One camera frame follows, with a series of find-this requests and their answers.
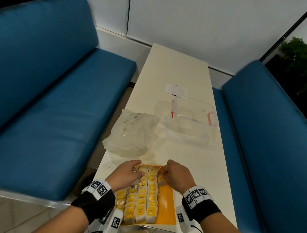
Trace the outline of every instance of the blue bench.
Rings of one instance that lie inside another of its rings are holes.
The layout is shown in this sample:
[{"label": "blue bench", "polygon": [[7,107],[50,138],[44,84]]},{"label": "blue bench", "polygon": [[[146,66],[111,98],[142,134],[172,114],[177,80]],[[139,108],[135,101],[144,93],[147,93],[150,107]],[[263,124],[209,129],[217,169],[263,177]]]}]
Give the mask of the blue bench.
[{"label": "blue bench", "polygon": [[0,189],[64,200],[136,63],[96,48],[87,0],[0,9]]},{"label": "blue bench", "polygon": [[238,229],[306,232],[306,118],[260,61],[213,94]]}]

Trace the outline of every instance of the blue backrest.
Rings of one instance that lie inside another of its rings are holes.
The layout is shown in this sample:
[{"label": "blue backrest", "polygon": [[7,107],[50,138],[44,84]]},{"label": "blue backrest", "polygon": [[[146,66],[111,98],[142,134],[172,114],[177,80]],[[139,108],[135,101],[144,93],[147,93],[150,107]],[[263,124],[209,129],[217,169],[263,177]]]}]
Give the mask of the blue backrest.
[{"label": "blue backrest", "polygon": [[259,61],[222,89],[267,231],[306,232],[306,118]]},{"label": "blue backrest", "polygon": [[0,9],[0,127],[97,45],[87,0]]}]

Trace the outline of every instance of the yellow tray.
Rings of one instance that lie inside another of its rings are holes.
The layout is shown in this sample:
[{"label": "yellow tray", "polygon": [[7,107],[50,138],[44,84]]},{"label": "yellow tray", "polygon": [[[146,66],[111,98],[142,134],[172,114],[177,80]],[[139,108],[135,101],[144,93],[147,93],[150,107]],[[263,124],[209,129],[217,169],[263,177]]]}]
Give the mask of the yellow tray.
[{"label": "yellow tray", "polygon": [[[143,165],[149,167],[162,167],[156,165]],[[166,225],[176,225],[176,215],[174,206],[173,189],[168,185],[159,186],[158,195],[158,213],[154,224],[166,224]],[[146,221],[140,222],[138,224],[125,224],[122,225],[150,225]]]}]

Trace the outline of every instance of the hand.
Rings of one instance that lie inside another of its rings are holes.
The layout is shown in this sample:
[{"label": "hand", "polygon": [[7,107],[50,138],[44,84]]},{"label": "hand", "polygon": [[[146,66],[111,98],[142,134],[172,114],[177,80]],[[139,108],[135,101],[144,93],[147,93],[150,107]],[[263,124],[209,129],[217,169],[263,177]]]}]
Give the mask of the hand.
[{"label": "hand", "polygon": [[109,183],[113,192],[128,188],[137,179],[141,179],[144,172],[133,172],[134,166],[140,164],[141,160],[130,160],[119,165],[105,180]]},{"label": "hand", "polygon": [[189,169],[174,160],[168,160],[167,164],[159,169],[159,174],[163,175],[167,184],[181,195],[196,186]]}]

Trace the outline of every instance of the floor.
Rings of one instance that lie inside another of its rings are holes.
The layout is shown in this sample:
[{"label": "floor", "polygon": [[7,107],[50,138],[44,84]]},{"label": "floor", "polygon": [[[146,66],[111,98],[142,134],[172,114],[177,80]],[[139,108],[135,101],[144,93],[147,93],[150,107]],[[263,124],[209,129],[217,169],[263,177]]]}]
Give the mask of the floor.
[{"label": "floor", "polygon": [[[122,109],[125,108],[132,90],[133,88],[128,87],[124,93],[91,156],[88,167],[98,168],[105,153],[102,140],[110,135],[111,129],[120,116]],[[0,233],[30,233],[59,212],[60,210],[58,209],[0,197]]]}]

